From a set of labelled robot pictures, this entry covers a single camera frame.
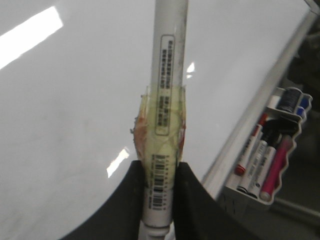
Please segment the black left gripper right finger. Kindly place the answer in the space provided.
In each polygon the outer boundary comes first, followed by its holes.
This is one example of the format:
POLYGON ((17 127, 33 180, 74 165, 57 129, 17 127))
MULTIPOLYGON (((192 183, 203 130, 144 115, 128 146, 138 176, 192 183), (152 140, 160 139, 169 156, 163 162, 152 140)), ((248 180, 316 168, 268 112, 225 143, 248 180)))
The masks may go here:
POLYGON ((175 172, 173 222, 177 240, 258 240, 209 195, 186 162, 175 172))

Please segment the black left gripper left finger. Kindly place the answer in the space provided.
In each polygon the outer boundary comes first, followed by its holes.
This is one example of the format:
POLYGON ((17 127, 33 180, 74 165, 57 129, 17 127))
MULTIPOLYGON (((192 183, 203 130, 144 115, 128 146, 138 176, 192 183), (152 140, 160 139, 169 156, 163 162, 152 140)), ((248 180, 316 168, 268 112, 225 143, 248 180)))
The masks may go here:
POLYGON ((132 161, 124 178, 107 201, 62 239, 137 240, 143 211, 144 181, 141 161, 132 161))

